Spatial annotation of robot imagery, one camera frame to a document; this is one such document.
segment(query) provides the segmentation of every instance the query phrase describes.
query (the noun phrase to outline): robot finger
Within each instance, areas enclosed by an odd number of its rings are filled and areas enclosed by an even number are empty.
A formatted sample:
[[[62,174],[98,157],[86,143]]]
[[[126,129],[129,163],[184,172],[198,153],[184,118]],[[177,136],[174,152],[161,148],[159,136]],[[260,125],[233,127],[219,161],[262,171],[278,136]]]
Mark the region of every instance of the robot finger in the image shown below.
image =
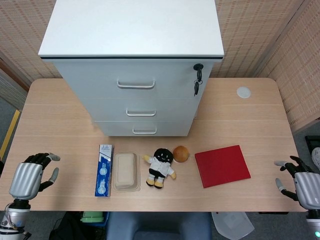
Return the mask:
[[[51,152],[46,153],[45,158],[43,158],[42,161],[39,163],[40,165],[42,165],[42,170],[44,170],[51,161],[60,161],[60,157],[58,155],[54,155]]]
[[[282,184],[281,180],[279,178],[275,179],[275,184],[276,187],[278,188],[278,190],[285,196],[287,196],[288,198],[291,198],[294,201],[298,201],[298,196],[296,193],[292,192],[292,191],[288,191],[286,189],[286,187]]]
[[[47,158],[49,153],[38,153],[39,156],[35,159],[35,164],[40,164]]]
[[[42,161],[47,155],[49,155],[49,154],[48,153],[37,153],[36,155],[28,157],[27,160],[28,160],[28,163],[39,164],[39,162]]]
[[[296,173],[301,172],[299,168],[291,162],[287,162],[285,164],[285,168],[288,170],[288,172],[291,174],[293,178],[295,178]]]
[[[28,156],[28,158],[24,161],[25,163],[30,163],[31,162],[31,159],[34,157],[35,155],[31,155],[31,156]]]
[[[295,178],[296,173],[301,172],[299,168],[291,162],[274,161],[274,165],[281,167],[280,168],[281,171],[288,170],[288,172],[291,174],[293,178]]]
[[[297,157],[297,156],[290,156],[290,158],[292,160],[294,160],[298,165],[299,165],[299,169],[300,169],[300,172],[309,172],[309,173],[313,173],[312,169],[306,165],[302,159],[300,157]]]
[[[50,179],[48,181],[45,181],[45,182],[42,182],[39,186],[39,190],[38,192],[42,192],[43,190],[45,190],[46,188],[50,187],[52,184],[55,183],[57,177],[58,177],[58,173],[59,173],[59,168],[56,167],[54,170],[53,170],[53,173],[50,177]]]

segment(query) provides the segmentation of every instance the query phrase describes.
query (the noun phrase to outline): cabinet drawer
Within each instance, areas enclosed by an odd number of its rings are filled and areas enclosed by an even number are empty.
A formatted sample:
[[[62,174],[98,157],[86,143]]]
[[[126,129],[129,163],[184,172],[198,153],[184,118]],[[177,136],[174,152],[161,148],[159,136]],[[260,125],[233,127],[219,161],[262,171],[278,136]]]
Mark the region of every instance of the cabinet drawer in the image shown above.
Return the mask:
[[[192,120],[95,121],[107,136],[187,136]]]
[[[173,121],[193,119],[199,98],[83,98],[96,121]]]
[[[194,98],[195,64],[204,65],[201,98],[212,59],[56,59],[79,98]]]

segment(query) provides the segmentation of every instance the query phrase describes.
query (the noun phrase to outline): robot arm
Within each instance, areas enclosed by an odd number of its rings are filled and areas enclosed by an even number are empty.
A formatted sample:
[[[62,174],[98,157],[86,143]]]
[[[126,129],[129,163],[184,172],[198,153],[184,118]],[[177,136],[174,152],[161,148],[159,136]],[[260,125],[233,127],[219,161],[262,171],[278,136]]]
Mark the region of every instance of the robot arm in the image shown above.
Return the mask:
[[[60,157],[53,153],[38,153],[18,165],[9,190],[14,201],[5,207],[0,223],[0,240],[27,240],[31,236],[24,230],[31,208],[29,200],[54,184],[59,173],[57,167],[48,181],[41,183],[41,179],[46,166],[59,160]]]
[[[306,221],[312,234],[320,240],[320,174],[314,173],[299,157],[290,156],[290,158],[296,161],[298,166],[286,161],[275,161],[274,164],[281,167],[280,171],[287,170],[291,174],[295,193],[288,191],[279,178],[275,179],[275,184],[283,195],[299,202],[308,210]]]

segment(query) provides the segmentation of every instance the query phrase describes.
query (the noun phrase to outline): stuffed toy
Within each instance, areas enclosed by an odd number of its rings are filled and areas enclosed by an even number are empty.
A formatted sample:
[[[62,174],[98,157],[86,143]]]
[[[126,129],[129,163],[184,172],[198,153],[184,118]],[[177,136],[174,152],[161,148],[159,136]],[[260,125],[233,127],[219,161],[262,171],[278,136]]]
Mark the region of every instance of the stuffed toy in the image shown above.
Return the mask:
[[[176,172],[170,167],[174,160],[174,155],[168,149],[159,148],[154,152],[153,157],[144,155],[143,159],[148,164],[151,164],[149,176],[146,180],[148,186],[162,189],[164,187],[164,178],[166,178],[167,175],[170,175],[172,179],[177,178]]]

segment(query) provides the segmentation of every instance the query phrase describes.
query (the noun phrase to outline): cabinet top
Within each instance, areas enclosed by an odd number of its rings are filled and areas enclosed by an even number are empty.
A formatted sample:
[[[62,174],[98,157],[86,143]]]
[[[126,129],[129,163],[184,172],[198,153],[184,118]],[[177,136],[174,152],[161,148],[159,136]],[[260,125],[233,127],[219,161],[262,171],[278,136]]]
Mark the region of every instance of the cabinet top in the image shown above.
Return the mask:
[[[57,0],[39,55],[222,59],[224,50],[214,0]]]

